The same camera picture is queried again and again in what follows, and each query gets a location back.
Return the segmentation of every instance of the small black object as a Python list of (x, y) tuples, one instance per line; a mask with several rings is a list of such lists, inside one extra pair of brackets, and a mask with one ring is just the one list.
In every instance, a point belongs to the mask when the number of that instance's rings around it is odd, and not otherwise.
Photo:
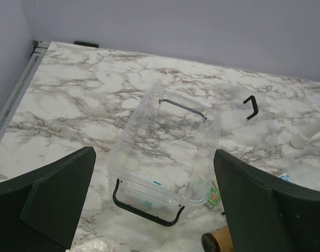
[(89, 46), (89, 47), (99, 48), (98, 44), (93, 44), (93, 43), (84, 42), (84, 41), (75, 41), (74, 44), (78, 46)]
[(320, 251), (320, 192), (223, 150), (213, 162), (236, 252)]
[(175, 105), (175, 106), (177, 106), (177, 107), (180, 107), (180, 108), (182, 108), (182, 109), (186, 109), (186, 110), (188, 110), (188, 111), (190, 111), (190, 112), (193, 112), (193, 113), (195, 113), (195, 114), (199, 114), (201, 117), (203, 117), (204, 118), (204, 121), (207, 119), (207, 117), (205, 117), (205, 115), (203, 115), (203, 113), (202, 112), (200, 112), (200, 111), (197, 111), (196, 109), (191, 109), (191, 108), (189, 108), (189, 107), (187, 107), (187, 106), (184, 106), (184, 105), (181, 105), (181, 104), (179, 104), (179, 103), (177, 103), (177, 102), (174, 102), (174, 101), (171, 101), (171, 100), (168, 100), (168, 99), (159, 99), (159, 104), (161, 103), (161, 102), (168, 102), (168, 103), (170, 103), (170, 104), (173, 104), (173, 105)]
[(250, 100), (252, 101), (253, 114), (251, 114), (249, 117), (246, 118), (248, 121), (259, 113), (258, 104), (256, 104), (256, 99), (254, 96), (250, 96), (246, 100), (244, 100), (244, 104), (246, 104)]
[(127, 211), (130, 211), (131, 213), (134, 213), (134, 214), (136, 214), (136, 215), (139, 215), (139, 216), (141, 216), (141, 217), (143, 217), (143, 218), (146, 218), (146, 219), (148, 219), (148, 220), (150, 220), (150, 221), (152, 221), (152, 222), (156, 222), (156, 223), (158, 223), (158, 224), (160, 224), (160, 225), (162, 225), (162, 226), (170, 227), (170, 226), (174, 225), (174, 224), (179, 220), (180, 215), (181, 215), (182, 211), (183, 211), (184, 208), (185, 208), (185, 206), (182, 206), (182, 207), (180, 208), (180, 210), (178, 211), (178, 213), (177, 213), (177, 215), (176, 215), (176, 218), (175, 218), (173, 221), (171, 221), (171, 222), (169, 222), (169, 221), (167, 221), (167, 220), (164, 220), (164, 219), (161, 219), (161, 218), (158, 217), (158, 216), (154, 216), (154, 215), (145, 213), (145, 212), (143, 212), (143, 211), (141, 211), (141, 210), (139, 210), (139, 209), (137, 209), (137, 208), (135, 208), (135, 207), (133, 207), (133, 206), (131, 206), (131, 205), (127, 205), (127, 204), (125, 204), (125, 203), (123, 203), (123, 202), (121, 202), (121, 201), (118, 201), (116, 194), (117, 194), (117, 191), (118, 191), (118, 188), (119, 188), (119, 183), (120, 183), (120, 179), (117, 179), (116, 188), (114, 189), (114, 192), (113, 192), (113, 202), (114, 202), (118, 207), (120, 207), (120, 208), (122, 208), (122, 209), (125, 209), (125, 210), (127, 210)]
[(64, 252), (76, 232), (96, 160), (92, 147), (0, 183), (0, 252)]

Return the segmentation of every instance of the container handle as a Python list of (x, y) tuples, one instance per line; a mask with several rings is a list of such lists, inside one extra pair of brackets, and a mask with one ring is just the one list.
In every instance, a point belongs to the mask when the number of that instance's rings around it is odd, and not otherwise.
[(248, 97), (246, 100), (244, 100), (244, 104), (246, 104), (249, 100), (252, 101), (253, 114), (251, 114), (249, 117), (246, 118), (248, 121), (249, 121), (250, 119), (252, 119), (253, 117), (255, 117), (255, 116), (259, 113), (258, 104), (256, 104), (256, 99), (255, 99), (255, 97), (254, 97), (254, 96)]
[(172, 225), (174, 225), (178, 220), (179, 220), (179, 217), (180, 217), (180, 214), (182, 213), (183, 209), (184, 209), (184, 206), (182, 206), (180, 208), (180, 210), (178, 211), (177, 215), (176, 215), (176, 218), (169, 222), (167, 220), (164, 220), (164, 219), (161, 219), (159, 218), (158, 216), (154, 216), (154, 215), (151, 215), (151, 214), (148, 214), (148, 213), (145, 213), (135, 207), (132, 207), (131, 205), (127, 205), (126, 203), (123, 203), (121, 201), (118, 201), (117, 197), (116, 197), (116, 194), (117, 194), (117, 191), (118, 191), (118, 188), (119, 188), (119, 184), (120, 184), (120, 179), (117, 179), (117, 184), (116, 184), (116, 188), (114, 189), (114, 192), (113, 192), (113, 201), (114, 203), (118, 206), (118, 207), (121, 207), (122, 209), (125, 209), (127, 211), (130, 211), (131, 213), (134, 213), (134, 214), (137, 214), (143, 218), (146, 218), (150, 221), (153, 221), (153, 222), (156, 222), (162, 226), (166, 226), (166, 227), (170, 227)]
[(171, 101), (171, 100), (168, 100), (168, 99), (162, 99), (162, 100), (159, 99), (159, 104), (161, 104), (161, 102), (163, 102), (163, 101), (168, 102), (168, 103), (170, 103), (170, 104), (173, 104), (173, 105), (175, 105), (175, 106), (177, 106), (177, 107), (180, 107), (180, 108), (182, 108), (182, 109), (189, 110), (190, 112), (193, 112), (193, 113), (195, 113), (195, 114), (199, 114), (201, 117), (204, 118), (204, 121), (207, 119), (207, 117), (205, 117), (205, 115), (203, 115), (202, 112), (197, 111), (197, 110), (192, 109), (192, 108), (189, 108), (189, 107), (186, 107), (186, 106), (184, 106), (184, 105), (181, 105), (181, 104), (179, 104), (179, 103), (177, 103), (177, 102), (174, 102), (174, 101)]

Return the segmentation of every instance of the brown bottle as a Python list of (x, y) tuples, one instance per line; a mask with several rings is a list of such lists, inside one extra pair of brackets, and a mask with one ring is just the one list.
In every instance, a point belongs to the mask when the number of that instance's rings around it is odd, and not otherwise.
[(205, 252), (234, 252), (229, 226), (202, 235)]

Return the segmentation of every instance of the table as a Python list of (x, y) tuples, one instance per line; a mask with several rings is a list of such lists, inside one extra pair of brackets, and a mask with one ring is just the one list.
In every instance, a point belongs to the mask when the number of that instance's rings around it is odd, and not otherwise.
[[(255, 148), (221, 138), (219, 148), (274, 175), (283, 173), (280, 159), (297, 151), (290, 138), (320, 117), (320, 82), (52, 42), (1, 140), (0, 182), (93, 146), (97, 161), (72, 252), (202, 251), (202, 234), (226, 224), (221, 204), (168, 228), (112, 202), (108, 152), (153, 85), (215, 109), (217, 94), (230, 85), (263, 93), (277, 145)], [(320, 148), (320, 140), (311, 145)]]

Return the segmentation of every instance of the wooden cylinder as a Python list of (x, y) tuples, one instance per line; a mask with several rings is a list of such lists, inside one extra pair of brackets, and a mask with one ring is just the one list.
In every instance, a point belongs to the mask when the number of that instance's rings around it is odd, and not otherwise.
[(205, 252), (234, 252), (229, 226), (202, 235)]

